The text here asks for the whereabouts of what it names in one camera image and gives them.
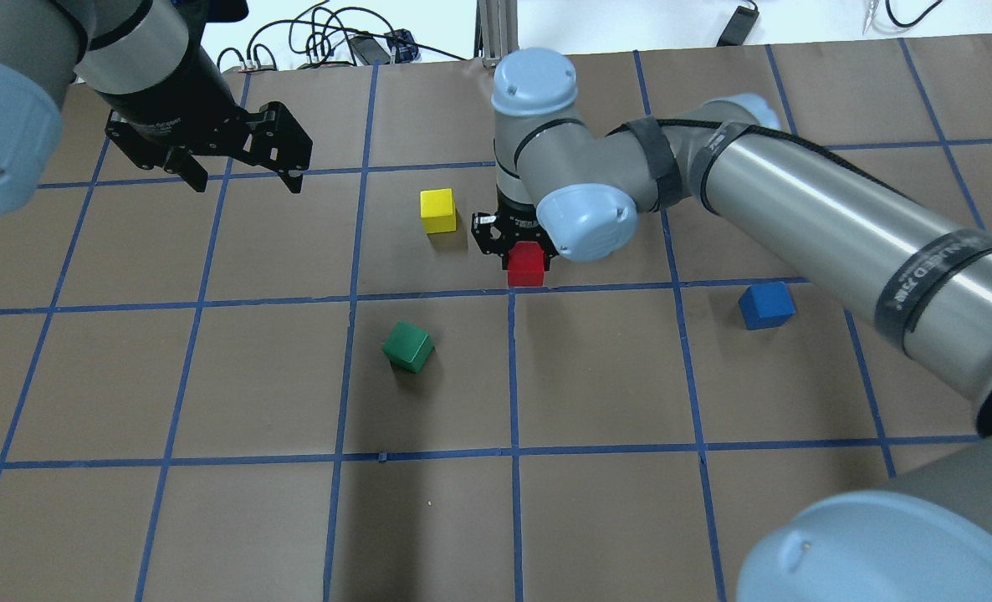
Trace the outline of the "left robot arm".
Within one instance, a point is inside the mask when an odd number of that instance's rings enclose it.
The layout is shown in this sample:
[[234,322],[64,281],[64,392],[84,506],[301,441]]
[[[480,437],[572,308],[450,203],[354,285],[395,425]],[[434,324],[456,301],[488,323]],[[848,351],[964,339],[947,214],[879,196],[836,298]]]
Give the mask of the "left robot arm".
[[313,142],[279,102],[251,113],[202,46],[245,1],[0,1],[0,216],[25,206],[63,136],[82,80],[110,107],[105,134],[140,169],[207,187],[199,157],[274,172],[300,193]]

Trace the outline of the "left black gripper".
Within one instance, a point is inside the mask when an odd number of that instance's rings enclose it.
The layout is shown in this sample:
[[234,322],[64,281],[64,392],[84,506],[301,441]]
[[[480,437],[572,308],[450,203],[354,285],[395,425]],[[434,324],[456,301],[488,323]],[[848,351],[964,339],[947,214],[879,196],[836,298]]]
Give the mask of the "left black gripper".
[[248,113],[202,46],[191,42],[158,84],[132,93],[105,93],[105,133],[132,164],[162,169],[205,193],[208,171],[199,156],[225,156],[273,172],[300,194],[311,168],[313,141],[285,104],[272,100]]

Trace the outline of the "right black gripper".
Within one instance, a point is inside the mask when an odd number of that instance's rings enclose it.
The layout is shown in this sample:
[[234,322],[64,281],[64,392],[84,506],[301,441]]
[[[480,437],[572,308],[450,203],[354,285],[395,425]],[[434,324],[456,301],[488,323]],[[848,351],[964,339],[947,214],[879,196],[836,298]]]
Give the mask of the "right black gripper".
[[549,233],[539,224],[537,209],[530,203],[511,201],[508,196],[497,197],[493,213],[472,214],[472,236],[484,255],[509,260],[510,252],[519,242],[535,242],[545,252],[545,260],[560,255]]

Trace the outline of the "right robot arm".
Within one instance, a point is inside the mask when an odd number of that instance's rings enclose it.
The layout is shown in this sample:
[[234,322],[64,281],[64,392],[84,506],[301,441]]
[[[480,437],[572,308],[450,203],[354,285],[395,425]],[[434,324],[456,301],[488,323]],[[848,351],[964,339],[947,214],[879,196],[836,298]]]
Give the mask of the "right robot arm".
[[780,129],[754,93],[644,117],[602,138],[581,122],[568,58],[513,51],[493,72],[499,209],[482,252],[595,262],[643,213],[694,197],[830,294],[974,408],[981,441],[885,487],[829,497],[762,538],[739,601],[992,601],[992,235],[922,207]]

